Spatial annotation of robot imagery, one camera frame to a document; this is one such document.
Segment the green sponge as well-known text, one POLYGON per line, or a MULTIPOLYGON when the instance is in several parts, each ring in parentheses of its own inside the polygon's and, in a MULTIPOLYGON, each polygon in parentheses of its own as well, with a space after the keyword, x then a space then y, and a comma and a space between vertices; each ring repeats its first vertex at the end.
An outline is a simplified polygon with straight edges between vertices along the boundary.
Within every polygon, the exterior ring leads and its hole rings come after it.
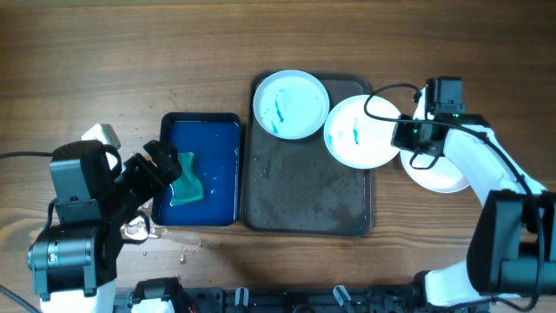
POLYGON ((203 199, 203 186, 194 171, 195 154, 184 152, 178 154, 178 161, 182 168, 180 177, 171 184, 171 206, 198 202, 203 199))

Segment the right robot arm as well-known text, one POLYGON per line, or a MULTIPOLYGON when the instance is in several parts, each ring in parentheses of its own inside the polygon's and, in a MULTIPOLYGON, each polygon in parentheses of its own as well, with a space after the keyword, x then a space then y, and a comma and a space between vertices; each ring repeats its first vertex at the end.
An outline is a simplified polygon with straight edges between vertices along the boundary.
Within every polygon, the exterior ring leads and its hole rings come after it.
POLYGON ((528 176, 478 115, 400 117, 392 145, 445 157, 463 174, 482 206, 464 261, 421 280, 424 304, 456 310, 503 303, 532 310, 555 292, 555 195, 528 176))

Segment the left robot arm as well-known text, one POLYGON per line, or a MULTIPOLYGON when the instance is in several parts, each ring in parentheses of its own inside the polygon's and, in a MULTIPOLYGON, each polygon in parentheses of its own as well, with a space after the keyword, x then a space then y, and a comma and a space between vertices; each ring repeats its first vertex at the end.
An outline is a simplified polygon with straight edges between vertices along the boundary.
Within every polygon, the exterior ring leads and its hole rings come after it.
POLYGON ((56 198, 30 246, 28 266, 44 312, 111 312, 116 263, 128 239, 123 225, 146 217, 139 208, 182 174, 176 148, 152 140, 147 156, 117 159, 117 149, 98 140, 65 144, 53 151, 50 174, 56 198))

